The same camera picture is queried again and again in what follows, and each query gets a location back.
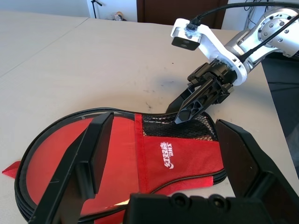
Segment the black zipper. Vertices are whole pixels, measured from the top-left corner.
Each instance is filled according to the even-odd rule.
[[[221,183],[222,181],[225,180],[226,177],[227,177],[227,174],[226,174],[225,170],[222,170],[220,173],[213,175],[213,185]]]
[[[21,206],[20,206],[20,201],[19,198],[17,197],[17,195],[15,195],[15,201],[17,204],[17,207],[21,213],[21,215],[23,216],[23,218],[26,220],[26,222],[29,222],[30,218],[32,215],[28,214]]]
[[[201,177],[205,177],[205,176],[213,176],[213,185],[216,185],[218,183],[221,183],[222,181],[225,180],[225,178],[227,177],[227,174],[225,172],[225,170],[221,170],[219,172],[216,172],[214,174],[209,174],[209,175],[199,175],[199,176],[196,176],[196,178],[201,178]],[[151,193],[155,193],[156,191],[162,189],[163,187],[166,187],[168,184],[166,185],[163,185],[159,188],[157,188],[156,190],[152,191]],[[32,214],[28,214],[20,205],[20,201],[19,201],[19,198],[17,197],[17,195],[15,196],[15,200],[16,200],[16,203],[17,203],[17,206],[18,206],[18,209],[21,213],[21,215],[24,217],[24,219],[28,222],[32,216]],[[81,217],[79,219],[79,223],[85,223],[85,222],[90,222],[92,220],[96,220],[98,218],[102,218],[102,217],[106,217],[106,216],[109,216],[109,215],[112,215],[114,213],[117,213],[119,211],[122,211],[124,209],[127,208],[127,205],[122,205],[122,206],[119,206],[119,208],[115,208],[111,211],[106,211],[106,212],[102,212],[102,213],[98,213],[98,214],[93,214],[93,215],[88,215],[88,216],[85,216],[85,217]]]

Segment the red fabric tag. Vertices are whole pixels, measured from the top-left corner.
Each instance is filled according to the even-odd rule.
[[[6,176],[15,178],[15,176],[17,175],[17,171],[20,166],[20,163],[21,163],[21,161],[14,162],[9,167],[7,167],[5,170],[3,170],[2,173]]]
[[[135,115],[139,190],[150,193],[170,181],[212,174],[223,169],[219,143],[196,139],[144,136],[142,116]],[[212,186],[213,178],[184,182],[166,192]]]

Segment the white table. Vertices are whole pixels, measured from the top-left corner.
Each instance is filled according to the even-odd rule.
[[[33,21],[44,16],[30,14]],[[6,72],[0,77],[1,170],[19,160],[44,128],[69,113],[93,107],[164,112],[186,89],[187,76],[207,61],[199,50],[172,46],[172,26],[54,15],[47,15],[45,20],[53,30],[65,24],[65,32],[60,32],[59,37],[57,32],[57,38],[43,46],[31,42],[36,48],[34,53],[8,70],[3,65]],[[223,43],[237,33],[214,32]],[[9,34],[6,35],[8,46],[13,48]],[[24,45],[14,52],[28,51]],[[2,53],[9,54],[10,48]],[[261,65],[222,104],[211,106],[207,112],[215,121],[224,119],[251,132],[299,193],[299,181]],[[25,223],[15,205],[13,185],[11,178],[0,175],[1,223]],[[234,195],[228,179],[211,188],[186,191],[188,195],[206,197],[213,193]]]

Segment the black mesh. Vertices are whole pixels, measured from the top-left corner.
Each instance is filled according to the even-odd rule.
[[[180,124],[174,123],[176,114],[143,115],[143,134],[147,136],[174,137],[216,141],[214,123],[209,116],[201,114],[193,120]]]

